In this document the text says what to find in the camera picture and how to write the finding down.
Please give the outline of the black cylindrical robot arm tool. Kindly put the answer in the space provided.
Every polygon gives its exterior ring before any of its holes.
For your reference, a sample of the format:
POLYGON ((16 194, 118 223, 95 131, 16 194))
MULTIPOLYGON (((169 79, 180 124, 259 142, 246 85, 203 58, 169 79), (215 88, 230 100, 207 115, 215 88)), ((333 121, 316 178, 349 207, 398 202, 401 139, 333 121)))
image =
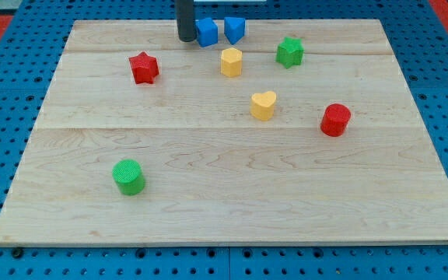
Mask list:
POLYGON ((175 0, 174 8, 179 39, 183 42, 194 41, 197 37, 194 0, 175 0))

